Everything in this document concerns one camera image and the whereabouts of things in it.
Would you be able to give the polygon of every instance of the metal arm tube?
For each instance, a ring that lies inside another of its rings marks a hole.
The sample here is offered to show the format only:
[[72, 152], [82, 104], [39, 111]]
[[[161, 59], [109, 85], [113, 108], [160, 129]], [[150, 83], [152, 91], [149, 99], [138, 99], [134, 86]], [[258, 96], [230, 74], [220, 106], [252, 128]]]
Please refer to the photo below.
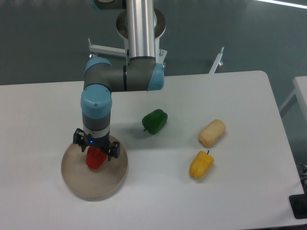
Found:
[[127, 0], [129, 56], [155, 58], [153, 0]]

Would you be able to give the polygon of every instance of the metal bracket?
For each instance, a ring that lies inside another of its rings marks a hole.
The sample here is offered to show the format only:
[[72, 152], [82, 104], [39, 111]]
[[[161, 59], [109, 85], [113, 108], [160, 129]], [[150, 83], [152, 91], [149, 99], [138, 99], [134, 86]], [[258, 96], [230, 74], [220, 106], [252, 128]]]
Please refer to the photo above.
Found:
[[224, 51], [224, 46], [222, 47], [221, 51], [219, 52], [219, 54], [216, 56], [216, 59], [209, 71], [209, 74], [214, 74], [216, 71], [216, 68], [218, 67], [222, 67], [223, 66], [223, 62], [221, 61], [222, 56], [223, 56], [223, 51]]

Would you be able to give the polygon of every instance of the cable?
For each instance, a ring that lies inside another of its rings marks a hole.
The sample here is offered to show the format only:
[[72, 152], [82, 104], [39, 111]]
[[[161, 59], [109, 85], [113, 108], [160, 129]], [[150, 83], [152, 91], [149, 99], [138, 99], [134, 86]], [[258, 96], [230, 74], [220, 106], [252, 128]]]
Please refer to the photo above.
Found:
[[296, 165], [300, 165], [303, 167], [303, 172], [306, 173], [307, 172], [307, 165], [305, 164], [301, 164], [301, 163], [295, 163]]

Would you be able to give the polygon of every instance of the white table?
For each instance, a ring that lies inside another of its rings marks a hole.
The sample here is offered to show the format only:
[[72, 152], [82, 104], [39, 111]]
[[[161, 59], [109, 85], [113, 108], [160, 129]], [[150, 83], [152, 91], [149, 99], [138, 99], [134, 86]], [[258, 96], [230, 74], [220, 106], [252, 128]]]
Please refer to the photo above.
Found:
[[[82, 127], [82, 82], [0, 86], [0, 229], [236, 230], [305, 224], [289, 195], [302, 194], [267, 75], [261, 71], [165, 78], [159, 92], [113, 93], [111, 134], [129, 169], [109, 199], [87, 202], [65, 185], [64, 151]], [[151, 136], [141, 120], [161, 108]], [[188, 175], [198, 133], [214, 119], [226, 135], [213, 167]]]
[[298, 101], [299, 106], [303, 112], [304, 118], [307, 122], [307, 76], [296, 77], [293, 79], [295, 89], [286, 98], [279, 108], [281, 117], [283, 117], [288, 110]]

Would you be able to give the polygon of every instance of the blue joint cap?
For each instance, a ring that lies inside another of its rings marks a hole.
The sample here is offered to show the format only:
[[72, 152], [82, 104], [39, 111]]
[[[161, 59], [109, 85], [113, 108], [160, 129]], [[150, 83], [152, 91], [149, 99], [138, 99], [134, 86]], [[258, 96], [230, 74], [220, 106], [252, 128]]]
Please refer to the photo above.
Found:
[[95, 57], [90, 59], [87, 63], [86, 63], [86, 67], [85, 67], [85, 72], [93, 65], [98, 64], [98, 63], [106, 63], [109, 66], [111, 66], [111, 62], [108, 59], [102, 58], [102, 57]]
[[89, 85], [82, 92], [80, 104], [82, 112], [88, 117], [104, 118], [111, 112], [111, 92], [100, 84]]
[[157, 63], [154, 67], [152, 78], [150, 79], [147, 91], [161, 90], [164, 86], [164, 67]]
[[91, 4], [92, 4], [92, 8], [93, 8], [93, 9], [95, 9], [95, 10], [100, 10], [100, 11], [101, 11], [101, 9], [98, 8], [98, 6], [94, 3], [93, 0], [91, 0]]

